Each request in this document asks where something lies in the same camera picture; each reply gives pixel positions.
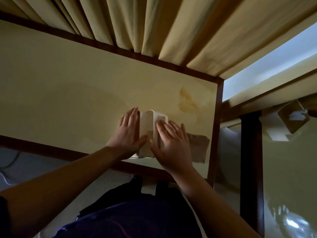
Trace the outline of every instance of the hand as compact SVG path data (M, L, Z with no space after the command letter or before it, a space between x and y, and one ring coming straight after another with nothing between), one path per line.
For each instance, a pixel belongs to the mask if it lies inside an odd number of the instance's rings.
M163 150L160 150L153 140L149 140L151 150L161 166L171 175L186 174L193 169L191 148L189 147L188 136L185 125L181 128L173 121L169 124L160 120L156 127L164 143Z
M138 119L138 107L132 108L122 116L117 132L111 137L106 147L112 147L119 160L125 160L135 154L147 140L143 135L139 140L134 140L135 125Z

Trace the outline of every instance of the person's right hand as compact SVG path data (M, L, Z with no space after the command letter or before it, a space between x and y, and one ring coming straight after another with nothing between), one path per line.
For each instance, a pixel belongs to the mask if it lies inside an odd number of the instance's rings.
M161 166L171 175L186 174L193 169L191 148L185 125L181 128L173 121L157 121L156 127L164 143L160 150L153 140L149 140L151 150Z

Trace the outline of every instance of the wooden frame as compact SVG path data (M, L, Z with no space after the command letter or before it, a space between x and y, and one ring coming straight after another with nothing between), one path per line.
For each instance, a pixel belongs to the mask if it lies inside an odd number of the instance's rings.
M262 124L257 111L241 118L240 216L264 237Z
M208 176L206 179L212 187L214 186L219 130L220 130L220 119L221 119L222 95L223 95L223 88L224 88L223 79L219 77L214 77L199 71L195 71L187 67L177 66L175 64L168 63L153 57L144 56L144 55L141 55L140 53L135 53L133 51L121 49L119 47L111 46L109 44L105 44L96 40L88 39L76 34L69 33L67 31L63 31L57 28L53 28L50 26L46 26L46 25L34 22L31 20L16 17L12 14L8 14L1 11L0 11L0 20L8 21L8 22L18 24L24 27L28 27L37 31L45 32L54 36L58 36L64 39L75 41L84 45L95 47L104 51L108 51L108 52L115 53L121 56L129 57L138 61L156 65L156 66L166 68L175 72L179 72L185 75L193 76L199 79L203 79L203 80L218 84L217 93L216 93L216 106L215 106L215 116L214 116L214 122L213 122L212 139L211 139L211 151L210 151ZM85 153L81 153L77 151L71 151L71 150L67 150L63 148L57 148L57 147L44 145L44 144L38 144L38 143L29 142L25 140L18 140L18 139L6 137L6 136L0 136L0 146L20 150L23 152L34 153L34 154L38 154L42 156L67 160L67 161L74 161L76 159L79 159L87 155ZM172 176L165 170L151 168L151 167L142 166L138 164L120 162L118 164L115 164L112 167L112 169L126 172L126 173L151 176L151 177L155 177L162 180L174 181Z

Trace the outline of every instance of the person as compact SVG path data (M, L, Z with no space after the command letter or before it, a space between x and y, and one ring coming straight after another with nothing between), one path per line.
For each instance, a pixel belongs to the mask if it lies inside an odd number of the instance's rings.
M32 237L89 184L146 142L134 140L138 108L126 112L114 136L97 152L0 192L1 237ZM193 168L184 124L156 122L164 142L151 150L188 198L208 237L259 237ZM196 219L177 188L157 184L156 194L141 194L142 178L105 193L83 209L54 237L201 237Z

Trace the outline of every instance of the forearm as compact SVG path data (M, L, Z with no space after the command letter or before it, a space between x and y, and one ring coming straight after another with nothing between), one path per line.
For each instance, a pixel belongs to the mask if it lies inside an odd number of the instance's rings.
M260 237L193 168L173 175L208 237Z
M115 159L113 149L105 147L52 172L0 192L0 196L8 202L12 235L35 235L89 184L109 169Z

